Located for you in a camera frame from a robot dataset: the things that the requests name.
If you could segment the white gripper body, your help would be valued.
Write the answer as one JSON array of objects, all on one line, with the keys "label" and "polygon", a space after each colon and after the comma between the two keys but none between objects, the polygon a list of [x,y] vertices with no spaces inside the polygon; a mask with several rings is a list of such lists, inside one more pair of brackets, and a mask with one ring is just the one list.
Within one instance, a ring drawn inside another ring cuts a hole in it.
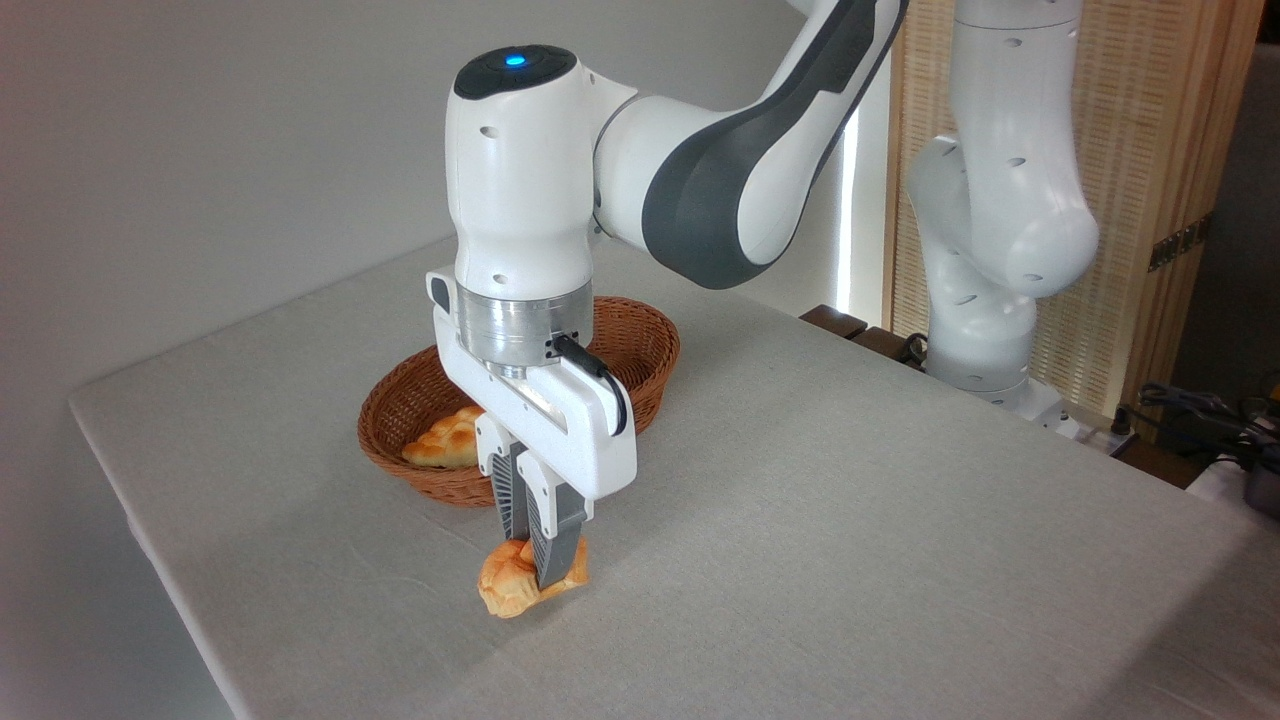
[{"label": "white gripper body", "polygon": [[445,374],[495,423],[586,498],[604,498],[637,475],[634,407],[626,388],[571,361],[507,378],[463,348],[462,293],[445,270],[426,277],[436,350]]}]

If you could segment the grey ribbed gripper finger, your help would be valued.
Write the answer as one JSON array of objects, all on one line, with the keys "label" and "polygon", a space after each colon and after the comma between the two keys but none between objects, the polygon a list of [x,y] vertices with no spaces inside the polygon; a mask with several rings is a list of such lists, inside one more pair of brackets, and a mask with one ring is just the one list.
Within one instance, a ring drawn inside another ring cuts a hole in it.
[{"label": "grey ribbed gripper finger", "polygon": [[538,587],[547,589],[568,575],[591,503],[530,452],[521,454],[516,466],[524,482]]},{"label": "grey ribbed gripper finger", "polygon": [[518,469],[526,446],[512,436],[493,413],[475,421],[477,462],[492,483],[492,493],[507,539],[530,538],[527,487]]}]

